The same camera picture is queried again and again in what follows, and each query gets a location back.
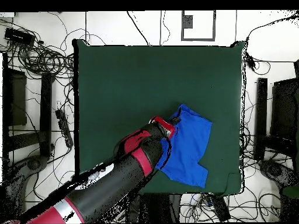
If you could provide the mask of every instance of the black frame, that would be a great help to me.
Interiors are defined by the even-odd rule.
[[[184,38],[184,29],[191,29],[193,26],[193,16],[186,16],[185,11],[182,10],[182,32],[181,40],[182,41],[215,41],[216,37],[216,10],[213,10],[213,38]]]

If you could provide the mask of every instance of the black cable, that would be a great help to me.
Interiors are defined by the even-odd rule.
[[[264,196],[267,196],[267,195],[271,195],[271,196],[273,196],[273,197],[276,197],[279,201],[280,201],[280,198],[277,196],[277,195],[275,195],[275,194],[273,194],[273,193],[265,193],[265,194],[263,194],[263,195],[261,195],[260,197],[259,197],[259,200],[258,200],[258,207],[259,207],[259,212],[260,212],[260,216],[262,217],[262,219],[263,219],[263,221],[264,222],[266,222],[266,219],[263,217],[264,216],[264,214],[263,214],[263,212],[262,212],[262,207],[260,207],[260,205],[261,205],[261,203],[260,203],[260,200],[264,197]]]
[[[69,149],[64,155],[62,155],[62,156],[60,156],[60,157],[58,157],[58,158],[56,158],[56,159],[59,159],[59,158],[61,158],[62,157],[62,159],[61,159],[61,161],[59,162],[59,164],[55,167],[55,170],[57,169],[57,167],[60,165],[60,163],[63,161],[63,159],[65,158],[65,156],[67,155],[67,154],[69,154],[70,153],[70,151],[71,151],[71,149]],[[38,186],[40,186],[47,178],[49,178],[49,176],[52,174],[53,172],[51,172],[41,183],[39,183],[36,187],[35,187],[35,189],[38,187]]]
[[[62,176],[61,176],[61,178],[60,178],[60,180],[59,180],[59,183],[58,183],[58,187],[60,186],[60,184],[63,184],[63,183],[61,183],[61,180],[62,180],[62,178],[67,174],[67,173],[70,173],[70,172],[73,172],[73,173],[75,173],[75,171],[66,171]]]
[[[44,199],[42,199],[40,196],[38,196],[37,195],[37,193],[36,193],[36,188],[35,188],[35,186],[36,186],[36,184],[37,184],[37,182],[38,182],[38,180],[39,180],[39,172],[38,173],[36,173],[36,175],[37,175],[37,177],[36,177],[36,181],[35,181],[35,184],[33,185],[33,193],[35,194],[35,196],[38,198],[38,199],[40,199],[40,200],[44,200]]]
[[[163,17],[163,25],[164,25],[164,27],[166,27],[166,26],[165,26],[165,23],[164,23],[165,14],[166,14],[166,11],[164,11],[164,17]],[[170,37],[170,35],[171,35],[171,32],[169,31],[168,27],[166,27],[166,29],[167,29],[167,31],[168,31],[168,37],[167,37],[167,40],[163,41],[162,45],[163,45],[165,42],[167,42],[167,41],[169,40],[169,37]]]
[[[127,11],[127,14],[129,16],[129,18],[132,20],[132,22],[133,22],[134,26],[136,27],[136,29],[138,30],[138,32],[142,35],[142,37],[144,38],[145,42],[149,46],[147,39],[144,37],[144,35],[142,34],[142,32],[139,30],[139,28],[137,27],[135,21],[133,20],[132,16],[130,16],[130,14],[128,13],[128,11]]]
[[[56,139],[55,143],[54,143],[54,154],[53,154],[53,160],[51,162],[53,162],[53,173],[54,173],[54,176],[56,178],[56,180],[60,183],[60,180],[57,178],[56,174],[55,174],[55,169],[54,169],[54,161],[55,161],[55,150],[56,150],[56,143],[57,141],[60,139],[60,138],[63,138],[63,136],[60,136],[59,138]]]

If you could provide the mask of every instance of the white stripe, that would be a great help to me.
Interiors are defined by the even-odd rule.
[[[80,224],[82,223],[77,213],[73,210],[72,206],[67,203],[65,199],[61,200],[54,205],[54,208],[63,218],[65,224]]]

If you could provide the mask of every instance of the blue cloth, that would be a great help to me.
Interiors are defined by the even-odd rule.
[[[170,139],[171,155],[161,169],[167,158],[169,146],[164,138],[161,141],[163,154],[156,168],[164,172],[171,180],[204,188],[208,170],[199,165],[198,161],[206,150],[212,123],[184,104],[180,108],[181,121],[175,125],[175,134]]]

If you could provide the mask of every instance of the green table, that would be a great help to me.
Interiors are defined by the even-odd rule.
[[[79,48],[79,157],[87,170],[153,116],[168,119],[182,103],[213,122],[199,161],[205,188],[171,181],[162,172],[142,193],[239,193],[241,61],[235,47],[88,46]]]

